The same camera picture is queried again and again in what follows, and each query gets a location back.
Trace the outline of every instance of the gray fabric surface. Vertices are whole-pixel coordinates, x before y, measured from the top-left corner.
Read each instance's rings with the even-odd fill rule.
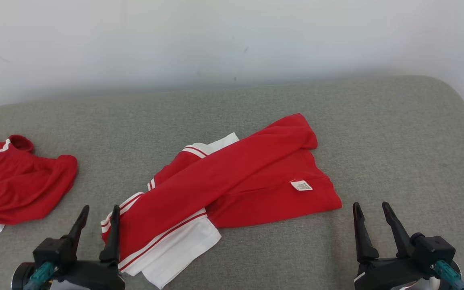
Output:
[[[49,216],[0,234],[0,290],[44,238],[68,231],[84,204],[91,211],[79,258],[96,259],[98,222],[185,145],[230,132],[244,138],[295,112],[316,132],[313,154],[343,208],[222,229],[221,241],[165,289],[353,289],[355,201],[382,257],[396,253],[381,209],[388,201],[410,234],[455,246],[464,274],[464,102],[436,79],[393,77],[0,107],[0,140],[22,134],[37,155],[79,160],[74,187]],[[128,290],[154,289],[140,275],[125,281]]]

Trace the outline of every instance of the red tracksuit jacket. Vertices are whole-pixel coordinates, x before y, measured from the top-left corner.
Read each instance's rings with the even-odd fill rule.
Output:
[[[332,183],[309,152],[316,147],[315,134],[301,114],[210,155],[204,148],[186,147],[149,183],[151,190],[136,195],[133,206],[121,215],[121,259],[204,207],[217,227],[250,226],[341,207]],[[312,190],[296,190],[290,183],[295,180],[305,180]]]

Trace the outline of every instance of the red clothing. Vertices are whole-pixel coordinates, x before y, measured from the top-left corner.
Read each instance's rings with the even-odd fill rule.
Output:
[[[217,227],[341,207],[332,183],[309,152],[316,147],[316,136],[301,114],[282,118],[213,154],[186,147],[155,176],[151,191],[135,196],[133,206],[121,215],[121,258],[137,255],[153,238],[204,207]],[[312,190],[297,191],[290,184],[295,180],[305,180]]]
[[[20,135],[0,142],[0,224],[44,218],[73,185],[75,157],[43,158],[32,150]]]

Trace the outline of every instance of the folded garment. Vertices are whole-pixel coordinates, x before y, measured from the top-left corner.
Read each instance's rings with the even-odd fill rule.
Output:
[[[200,209],[197,213],[179,222],[179,224],[175,224],[164,233],[157,235],[146,246],[135,252],[123,251],[123,246],[128,248],[134,242],[123,238],[123,236],[127,236],[123,233],[127,229],[122,227],[121,270],[135,275],[138,270],[143,268],[140,271],[143,272],[147,279],[157,287],[162,288],[182,271],[192,259],[201,255],[217,242],[217,239],[213,240],[214,244],[205,242],[217,233],[214,226],[250,226],[341,207],[341,201],[334,192],[332,183],[324,173],[317,169],[315,160],[308,150],[317,146],[317,140],[302,115],[296,114],[283,118],[245,140],[237,141],[235,134],[230,134],[209,145],[195,143],[185,147],[169,165],[164,167],[148,183],[147,187],[151,192],[148,194],[138,193],[122,204],[122,213],[123,209],[129,213],[130,210],[142,210],[137,207],[137,202],[140,199],[153,193],[153,189],[157,188],[157,186],[173,182],[179,174],[192,175],[193,179],[201,182],[202,186],[199,188],[205,190],[205,187],[208,187],[207,191],[209,189],[212,191],[214,185],[219,187],[216,178],[220,178],[223,182],[235,183],[220,195],[215,195],[214,201],[209,203],[201,202],[202,205],[206,204],[207,206],[206,215],[205,209]],[[237,147],[233,151],[227,150],[245,141],[248,141],[248,145],[252,147],[244,145]],[[248,152],[252,149],[260,149],[256,151],[259,156]],[[215,156],[221,152],[226,152],[223,155],[223,161],[215,159],[213,163],[206,165],[207,168],[194,168],[194,165],[203,162],[202,158],[210,159],[211,154]],[[245,154],[253,157],[249,160],[245,158]],[[271,155],[271,157],[275,156],[275,158],[270,159],[270,156],[263,156],[263,154]],[[264,164],[256,164],[258,158],[269,161],[265,161]],[[241,175],[239,172],[226,171],[229,165],[237,167],[243,165],[242,170],[249,171],[251,174],[248,176],[246,174]],[[251,170],[251,166],[258,166],[258,170]],[[216,167],[224,168],[225,172],[219,172]],[[227,172],[232,173],[232,175],[220,174]],[[171,192],[166,191],[166,194],[166,199],[172,198],[170,196]],[[192,197],[193,199],[187,199],[187,197],[182,196],[188,202],[194,202],[194,199],[202,198],[198,193],[195,193]],[[129,213],[121,216],[122,221],[134,222],[129,219]],[[184,222],[198,215],[205,215],[201,218],[202,223],[204,223],[203,221],[208,222],[208,216],[214,226],[210,223],[205,224],[205,226],[199,227],[198,233],[188,235],[189,231],[185,229],[188,226]],[[107,239],[109,217],[110,215],[101,222],[104,240]],[[133,239],[141,239],[141,237],[138,237],[140,234],[136,234]],[[177,247],[161,246],[161,243],[158,242],[166,239],[168,235],[171,242],[177,241]],[[207,249],[199,246],[199,242],[202,242],[201,244],[206,246]]]
[[[20,135],[0,142],[0,230],[44,218],[73,185],[77,160],[32,154],[33,143]]]

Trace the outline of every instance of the gray cushion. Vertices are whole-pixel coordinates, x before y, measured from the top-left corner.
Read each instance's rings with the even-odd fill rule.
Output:
[[[79,160],[74,187],[50,215],[0,234],[0,290],[44,238],[67,233],[83,205],[91,211],[78,255],[96,259],[98,222],[185,145],[230,132],[243,138],[295,112],[316,132],[313,154],[343,208],[222,229],[221,241],[166,289],[353,289],[355,201],[382,257],[396,253],[381,209],[388,201],[410,235],[455,246],[464,275],[464,102],[436,79],[392,77],[0,107],[0,140],[22,134],[39,156]],[[154,289],[141,275],[125,281],[128,290]]]

